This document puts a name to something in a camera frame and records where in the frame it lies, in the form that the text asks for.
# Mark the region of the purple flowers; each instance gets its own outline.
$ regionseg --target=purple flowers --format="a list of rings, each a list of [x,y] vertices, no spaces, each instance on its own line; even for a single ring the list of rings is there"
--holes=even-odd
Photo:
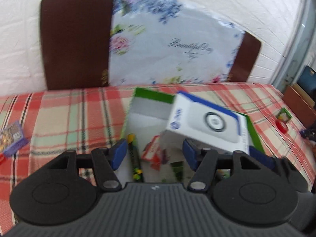
[[[177,0],[113,0],[113,14],[118,11],[122,16],[137,11],[144,11],[159,15],[159,22],[166,24],[170,18],[177,17],[181,10]]]

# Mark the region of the red tape roll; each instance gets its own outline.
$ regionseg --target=red tape roll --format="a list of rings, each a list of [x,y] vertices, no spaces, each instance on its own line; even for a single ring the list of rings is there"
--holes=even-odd
[[[280,119],[276,120],[276,126],[280,130],[280,132],[284,133],[284,134],[289,130],[289,128],[286,125],[286,123],[284,121],[280,120]]]

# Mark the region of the red plaid fabric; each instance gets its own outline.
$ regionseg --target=red plaid fabric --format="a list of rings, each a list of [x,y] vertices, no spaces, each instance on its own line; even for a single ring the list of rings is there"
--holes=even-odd
[[[266,154],[289,158],[312,187],[316,165],[310,146],[299,135],[303,125],[292,113],[289,131],[283,134],[277,129],[275,116],[287,106],[273,86],[220,83],[149,88],[167,93],[190,92],[248,114]],[[120,137],[133,92],[134,87],[107,87],[0,97],[1,128],[18,120],[29,139],[28,145],[0,165],[1,234],[16,223],[8,202],[12,189],[66,149],[89,153],[96,147],[113,145]],[[93,181],[89,170],[82,170],[81,174]]]

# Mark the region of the ribbed black plastic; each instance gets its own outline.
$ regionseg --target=ribbed black plastic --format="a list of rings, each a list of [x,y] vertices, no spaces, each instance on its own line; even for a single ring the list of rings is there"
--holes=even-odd
[[[5,237],[296,237],[289,224],[271,228],[238,225],[217,212],[203,194],[181,184],[129,183],[105,193],[96,207],[68,224],[43,227],[24,222]]]

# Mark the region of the white brick wall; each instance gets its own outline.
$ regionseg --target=white brick wall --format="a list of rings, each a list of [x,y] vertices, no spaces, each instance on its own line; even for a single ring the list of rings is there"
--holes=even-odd
[[[41,0],[0,0],[0,95],[46,88],[39,42]],[[262,41],[249,82],[268,83],[293,31],[301,0],[191,0]]]

